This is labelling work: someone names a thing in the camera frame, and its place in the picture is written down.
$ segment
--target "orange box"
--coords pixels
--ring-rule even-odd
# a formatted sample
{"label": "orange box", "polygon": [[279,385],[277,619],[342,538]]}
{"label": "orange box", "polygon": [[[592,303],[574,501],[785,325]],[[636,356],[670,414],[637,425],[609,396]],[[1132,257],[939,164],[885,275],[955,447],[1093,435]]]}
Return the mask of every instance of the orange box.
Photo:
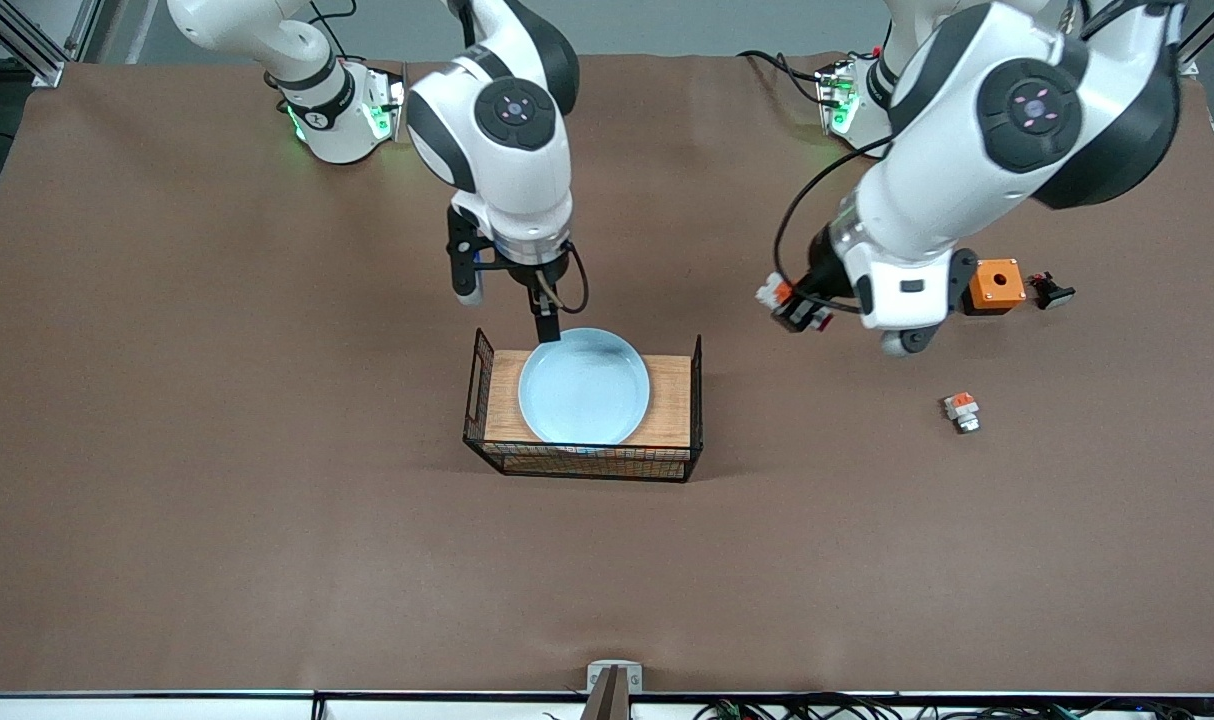
{"label": "orange box", "polygon": [[1004,314],[1026,299],[1015,259],[978,260],[963,295],[964,314]]}

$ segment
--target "brown table surface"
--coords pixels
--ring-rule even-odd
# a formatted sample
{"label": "brown table surface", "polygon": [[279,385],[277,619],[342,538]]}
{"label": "brown table surface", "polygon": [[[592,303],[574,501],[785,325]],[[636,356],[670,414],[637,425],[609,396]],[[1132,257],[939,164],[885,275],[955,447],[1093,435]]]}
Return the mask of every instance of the brown table surface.
{"label": "brown table surface", "polygon": [[[450,188],[306,154],[254,67],[68,69],[0,183],[0,688],[1214,691],[1214,137],[969,243],[1078,287],[887,359],[753,293],[841,154],[747,59],[585,58],[578,323],[704,336],[688,486],[516,480],[460,441]],[[787,257],[862,172],[800,211]],[[938,401],[972,392],[983,429]]]}

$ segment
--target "light blue plate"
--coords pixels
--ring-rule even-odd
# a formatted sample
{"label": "light blue plate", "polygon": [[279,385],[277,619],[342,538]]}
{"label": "light blue plate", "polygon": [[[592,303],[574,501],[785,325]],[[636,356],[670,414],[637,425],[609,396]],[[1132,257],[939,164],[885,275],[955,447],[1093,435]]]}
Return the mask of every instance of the light blue plate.
{"label": "light blue plate", "polygon": [[520,375],[528,427],[558,446],[619,446],[647,415],[643,357],[609,331],[574,328],[531,352]]}

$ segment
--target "black wire basket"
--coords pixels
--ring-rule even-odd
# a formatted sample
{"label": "black wire basket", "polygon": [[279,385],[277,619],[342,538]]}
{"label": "black wire basket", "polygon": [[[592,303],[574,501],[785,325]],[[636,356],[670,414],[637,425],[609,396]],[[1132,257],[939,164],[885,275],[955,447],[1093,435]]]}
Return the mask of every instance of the black wire basket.
{"label": "black wire basket", "polygon": [[465,406],[465,444],[501,475],[544,478],[648,480],[685,483],[704,448],[700,414],[700,338],[691,355],[690,433],[685,446],[556,446],[487,438],[487,412],[497,351],[482,328],[473,336],[473,368]]}

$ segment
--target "robotic arm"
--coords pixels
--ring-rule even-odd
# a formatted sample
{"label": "robotic arm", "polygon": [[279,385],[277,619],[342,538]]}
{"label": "robotic arm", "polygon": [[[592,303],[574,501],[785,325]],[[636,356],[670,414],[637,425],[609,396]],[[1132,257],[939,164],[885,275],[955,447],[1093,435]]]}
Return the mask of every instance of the robotic arm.
{"label": "robotic arm", "polygon": [[1182,15],[1182,0],[1114,0],[1082,40],[997,2],[947,18],[900,79],[886,159],[812,240],[804,278],[764,288],[776,318],[801,331],[855,296],[840,308],[883,329],[890,355],[921,351],[976,272],[960,238],[1029,195],[1051,209],[1114,199],[1159,164]]}
{"label": "robotic arm", "polygon": [[[942,19],[987,0],[887,0],[891,24],[883,51],[875,57],[858,56],[821,74],[823,100],[821,121],[826,131],[861,147],[891,135],[887,109],[891,96],[914,52],[931,36]],[[1027,15],[1037,15],[1049,0],[1004,0]],[[881,158],[885,149],[869,151]]]}
{"label": "robotic arm", "polygon": [[[447,210],[452,288],[483,300],[484,270],[506,270],[528,290],[540,342],[556,341],[557,280],[569,268],[571,149],[562,117],[579,90],[569,42],[517,0],[444,0],[480,40],[407,97],[407,129],[421,160],[456,188]],[[492,250],[494,260],[482,260]],[[584,268],[580,267],[582,279]]]}
{"label": "robotic arm", "polygon": [[296,135],[328,163],[354,163],[392,137],[401,102],[387,73],[341,61],[318,28],[290,19],[307,0],[168,0],[194,45],[256,59],[296,123]]}

